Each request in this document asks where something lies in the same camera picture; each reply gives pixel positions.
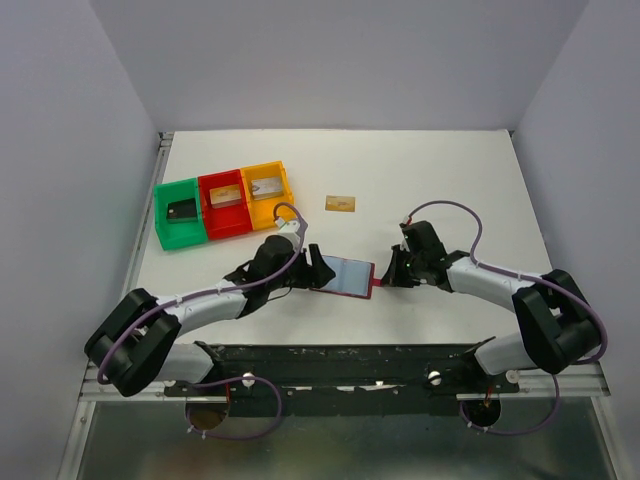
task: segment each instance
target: gray floor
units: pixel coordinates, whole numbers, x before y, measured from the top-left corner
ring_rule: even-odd
[[[261,440],[203,441],[186,433],[182,408],[160,402],[98,405],[80,478],[613,478],[589,399],[564,400],[549,428],[516,438],[472,432],[459,418],[410,415],[288,418]],[[549,408],[548,400],[505,402],[499,425],[526,426]],[[229,419],[220,428],[260,428],[262,421]]]

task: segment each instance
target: small tan card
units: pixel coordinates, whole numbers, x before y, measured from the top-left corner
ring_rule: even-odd
[[[338,197],[336,195],[327,195],[327,201],[324,209],[330,212],[355,212],[356,197]]]
[[[209,200],[212,208],[230,207],[242,203],[240,185],[212,188],[209,190]]]

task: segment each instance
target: gold card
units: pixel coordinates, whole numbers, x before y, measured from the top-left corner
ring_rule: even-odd
[[[330,212],[355,212],[356,197],[339,197],[336,195],[327,195],[324,209]]]

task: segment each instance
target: white wall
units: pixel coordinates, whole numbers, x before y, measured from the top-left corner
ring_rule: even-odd
[[[553,264],[608,326],[603,366],[640,472],[640,2],[589,3],[514,141]]]
[[[92,0],[164,130],[515,128],[586,0]]]
[[[157,134],[86,0],[0,7],[0,477],[54,478]]]

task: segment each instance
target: white table surface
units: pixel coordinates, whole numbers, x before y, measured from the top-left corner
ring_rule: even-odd
[[[506,131],[230,130],[177,132],[163,183],[282,160],[309,223],[307,243],[325,255],[367,260],[381,277],[398,223],[416,205],[457,200],[485,224],[481,260],[523,271],[550,270],[542,236]],[[326,195],[356,197],[356,212],[324,210]],[[468,250],[475,222],[454,207],[430,207],[448,251]],[[275,230],[165,252],[148,236],[138,286],[156,295],[215,284],[253,258]],[[374,288],[370,300],[294,290],[239,320],[180,342],[243,344],[472,343],[517,330],[515,317],[479,299],[433,287]]]

